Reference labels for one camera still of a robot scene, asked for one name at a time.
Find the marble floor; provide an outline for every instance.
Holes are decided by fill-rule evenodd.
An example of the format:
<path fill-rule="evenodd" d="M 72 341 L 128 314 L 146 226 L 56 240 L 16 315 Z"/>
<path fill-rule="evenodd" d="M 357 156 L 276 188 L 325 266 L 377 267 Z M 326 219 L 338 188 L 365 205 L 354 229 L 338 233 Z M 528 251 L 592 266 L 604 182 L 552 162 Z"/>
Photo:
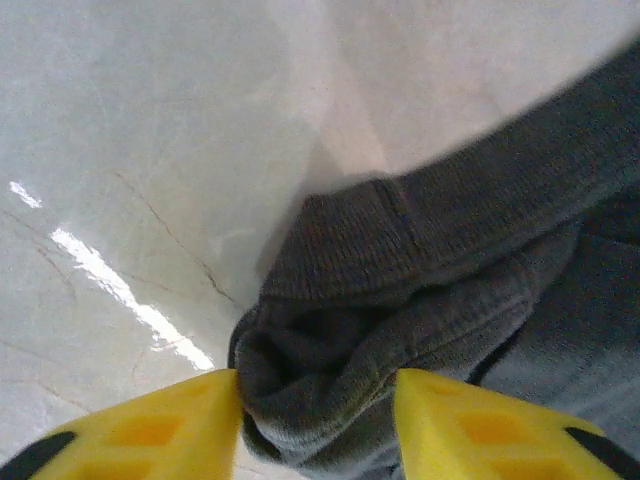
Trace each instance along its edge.
<path fill-rule="evenodd" d="M 305 195 L 433 161 L 639 28 L 637 0 L 0 2 L 0 461 L 224 367 Z"/>

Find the yellow plastic tab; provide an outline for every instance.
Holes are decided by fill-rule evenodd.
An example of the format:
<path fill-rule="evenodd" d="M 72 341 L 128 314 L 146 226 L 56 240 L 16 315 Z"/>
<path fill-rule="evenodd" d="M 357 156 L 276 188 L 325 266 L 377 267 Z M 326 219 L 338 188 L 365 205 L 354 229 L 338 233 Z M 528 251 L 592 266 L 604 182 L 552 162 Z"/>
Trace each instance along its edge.
<path fill-rule="evenodd" d="M 31 479 L 227 480 L 241 418 L 235 370 L 207 373 L 56 429 L 77 437 Z"/>
<path fill-rule="evenodd" d="M 584 420 L 423 370 L 400 370 L 395 420 L 407 480 L 619 480 L 564 429 Z"/>

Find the yellow plastic object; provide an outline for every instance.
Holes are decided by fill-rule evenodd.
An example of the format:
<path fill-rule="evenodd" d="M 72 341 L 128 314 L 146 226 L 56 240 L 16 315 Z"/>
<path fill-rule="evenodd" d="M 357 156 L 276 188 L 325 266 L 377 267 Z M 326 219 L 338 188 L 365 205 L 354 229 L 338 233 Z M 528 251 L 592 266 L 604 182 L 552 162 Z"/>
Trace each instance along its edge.
<path fill-rule="evenodd" d="M 219 370 L 70 422 L 77 437 L 30 480 L 226 480 L 241 422 Z"/>
<path fill-rule="evenodd" d="M 397 374 L 407 480 L 619 480 L 564 429 L 589 422 L 423 370 Z"/>

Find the black plastic part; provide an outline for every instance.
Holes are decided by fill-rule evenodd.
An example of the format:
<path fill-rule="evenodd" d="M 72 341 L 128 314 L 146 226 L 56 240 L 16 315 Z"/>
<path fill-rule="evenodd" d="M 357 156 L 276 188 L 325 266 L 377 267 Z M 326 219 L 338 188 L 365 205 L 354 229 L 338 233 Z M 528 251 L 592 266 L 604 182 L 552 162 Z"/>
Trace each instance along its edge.
<path fill-rule="evenodd" d="M 622 450 L 611 440 L 579 428 L 567 428 L 580 445 L 589 450 L 594 456 L 604 463 L 624 480 L 640 480 L 640 462 Z"/>
<path fill-rule="evenodd" d="M 73 432 L 61 432 L 32 443 L 0 468 L 0 480 L 28 480 L 75 438 Z"/>

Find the white marble floor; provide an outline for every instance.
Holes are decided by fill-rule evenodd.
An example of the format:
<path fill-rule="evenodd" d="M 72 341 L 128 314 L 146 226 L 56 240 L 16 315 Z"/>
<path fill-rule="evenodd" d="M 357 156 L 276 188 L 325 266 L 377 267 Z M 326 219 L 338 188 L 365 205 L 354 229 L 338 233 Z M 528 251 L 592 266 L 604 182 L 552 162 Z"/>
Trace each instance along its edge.
<path fill-rule="evenodd" d="M 433 159 L 639 28 L 637 0 L 0 2 L 0 461 L 224 367 L 304 195 Z"/>

